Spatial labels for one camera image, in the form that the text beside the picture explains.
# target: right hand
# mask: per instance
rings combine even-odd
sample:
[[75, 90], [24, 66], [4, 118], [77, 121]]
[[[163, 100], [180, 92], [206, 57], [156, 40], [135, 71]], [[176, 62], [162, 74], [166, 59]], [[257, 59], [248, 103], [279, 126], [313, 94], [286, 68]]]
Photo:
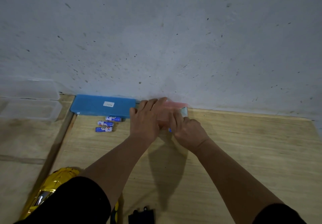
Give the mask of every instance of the right hand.
[[170, 129], [180, 145], [196, 154], [203, 142], [210, 139], [200, 122], [183, 118], [179, 111], [170, 113]]

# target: hand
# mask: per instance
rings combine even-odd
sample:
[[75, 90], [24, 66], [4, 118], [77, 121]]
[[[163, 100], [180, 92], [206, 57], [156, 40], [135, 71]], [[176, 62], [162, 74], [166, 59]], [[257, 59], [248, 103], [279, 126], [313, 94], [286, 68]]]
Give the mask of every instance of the hand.
[[142, 100], [138, 109], [130, 108], [130, 136], [146, 140], [150, 145], [159, 135], [159, 125], [156, 117], [160, 106], [167, 100]]
[[180, 145], [196, 154], [203, 142], [210, 139], [200, 122], [189, 117], [183, 118], [179, 111], [170, 113], [170, 129]]

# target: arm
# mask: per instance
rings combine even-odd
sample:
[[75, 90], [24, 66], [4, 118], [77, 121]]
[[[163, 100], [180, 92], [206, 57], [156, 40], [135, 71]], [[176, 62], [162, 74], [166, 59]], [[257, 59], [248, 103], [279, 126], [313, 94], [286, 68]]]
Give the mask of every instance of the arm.
[[137, 161], [158, 137], [157, 111], [166, 99], [143, 100], [138, 109], [131, 108], [130, 136], [80, 174], [102, 188], [111, 206], [116, 204]]
[[252, 223], [268, 205], [283, 203], [220, 149], [198, 121], [175, 112], [170, 114], [170, 128], [177, 141], [198, 157], [236, 223]]

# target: forearm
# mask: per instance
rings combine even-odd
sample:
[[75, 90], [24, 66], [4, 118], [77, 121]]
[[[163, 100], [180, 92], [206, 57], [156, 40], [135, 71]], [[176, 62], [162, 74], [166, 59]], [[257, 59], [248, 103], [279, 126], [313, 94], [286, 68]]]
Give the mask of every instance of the forearm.
[[196, 156], [236, 223], [252, 223], [266, 206], [283, 203], [212, 140], [205, 141]]
[[103, 189], [113, 208], [132, 169], [149, 145], [143, 138], [129, 136], [87, 167], [80, 176], [95, 181]]

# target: black object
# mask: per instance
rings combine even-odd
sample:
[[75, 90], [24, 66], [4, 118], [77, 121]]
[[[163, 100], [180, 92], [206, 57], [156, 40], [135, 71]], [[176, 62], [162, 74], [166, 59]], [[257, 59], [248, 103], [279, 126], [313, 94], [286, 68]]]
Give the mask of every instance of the black object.
[[142, 212], [134, 210], [133, 214], [128, 216], [128, 224], [154, 224], [154, 211], [148, 210], [146, 206]]

